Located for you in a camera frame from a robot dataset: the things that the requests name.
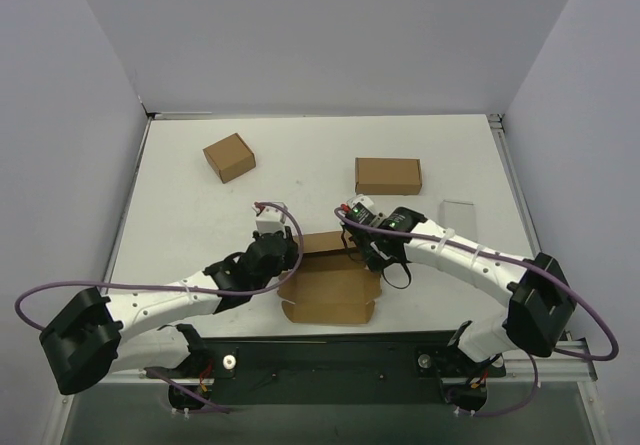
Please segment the small white flat box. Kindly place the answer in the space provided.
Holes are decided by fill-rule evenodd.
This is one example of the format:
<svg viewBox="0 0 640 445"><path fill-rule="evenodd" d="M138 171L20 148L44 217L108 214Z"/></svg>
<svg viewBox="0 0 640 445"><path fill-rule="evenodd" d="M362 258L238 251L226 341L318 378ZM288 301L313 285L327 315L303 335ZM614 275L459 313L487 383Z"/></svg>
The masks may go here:
<svg viewBox="0 0 640 445"><path fill-rule="evenodd" d="M476 210L472 202L443 200L439 205L438 223L466 239L478 241Z"/></svg>

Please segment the small square cardboard box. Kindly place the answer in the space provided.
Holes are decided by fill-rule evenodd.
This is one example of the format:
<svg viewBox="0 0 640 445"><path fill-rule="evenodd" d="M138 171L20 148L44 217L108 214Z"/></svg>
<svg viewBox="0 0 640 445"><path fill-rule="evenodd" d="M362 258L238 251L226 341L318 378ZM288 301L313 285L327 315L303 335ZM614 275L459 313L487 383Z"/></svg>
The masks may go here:
<svg viewBox="0 0 640 445"><path fill-rule="evenodd" d="M203 153L210 167L224 184L256 167L253 151L238 133L205 147Z"/></svg>

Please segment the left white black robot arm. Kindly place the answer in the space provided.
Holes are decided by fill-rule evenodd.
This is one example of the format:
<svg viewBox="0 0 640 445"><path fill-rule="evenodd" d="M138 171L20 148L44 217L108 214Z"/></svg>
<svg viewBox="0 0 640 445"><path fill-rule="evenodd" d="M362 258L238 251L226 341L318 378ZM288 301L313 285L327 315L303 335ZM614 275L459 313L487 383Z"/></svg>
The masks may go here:
<svg viewBox="0 0 640 445"><path fill-rule="evenodd" d="M218 314L263 293L271 279L293 272L300 248L291 230L253 234L244 252L174 284L106 296L78 292L40 333L59 392L84 391L110 372L143 367L121 347L134 337L192 316Z"/></svg>

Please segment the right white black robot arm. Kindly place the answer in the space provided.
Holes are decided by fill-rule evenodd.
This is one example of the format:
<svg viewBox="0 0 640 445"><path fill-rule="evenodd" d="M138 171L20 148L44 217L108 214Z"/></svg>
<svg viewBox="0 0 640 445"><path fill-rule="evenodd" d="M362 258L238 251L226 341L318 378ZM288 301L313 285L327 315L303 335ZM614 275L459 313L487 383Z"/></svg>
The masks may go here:
<svg viewBox="0 0 640 445"><path fill-rule="evenodd" d="M463 323L450 341L464 357L481 363L520 349L548 357L575 311L577 301L558 261L504 254L461 237L406 207L378 215L362 203L335 211L366 266L432 267L461 280L502 306L498 314Z"/></svg>

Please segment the rectangular closed cardboard box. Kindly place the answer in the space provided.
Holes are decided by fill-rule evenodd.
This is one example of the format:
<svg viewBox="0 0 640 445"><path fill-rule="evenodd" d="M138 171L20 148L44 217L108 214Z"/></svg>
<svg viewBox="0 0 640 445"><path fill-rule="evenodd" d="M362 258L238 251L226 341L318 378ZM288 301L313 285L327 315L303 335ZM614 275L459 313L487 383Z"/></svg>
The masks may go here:
<svg viewBox="0 0 640 445"><path fill-rule="evenodd" d="M355 192L365 195L419 195L422 171L415 158L355 159Z"/></svg>

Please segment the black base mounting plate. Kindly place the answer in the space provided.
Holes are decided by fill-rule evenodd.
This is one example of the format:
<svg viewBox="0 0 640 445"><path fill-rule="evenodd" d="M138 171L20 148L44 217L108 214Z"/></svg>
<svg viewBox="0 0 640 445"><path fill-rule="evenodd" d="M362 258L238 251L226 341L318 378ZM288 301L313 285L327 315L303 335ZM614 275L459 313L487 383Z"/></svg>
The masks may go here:
<svg viewBox="0 0 640 445"><path fill-rule="evenodd" d="M240 405L483 406L498 363L478 365L455 351L450 331L200 338L167 370L224 407Z"/></svg>

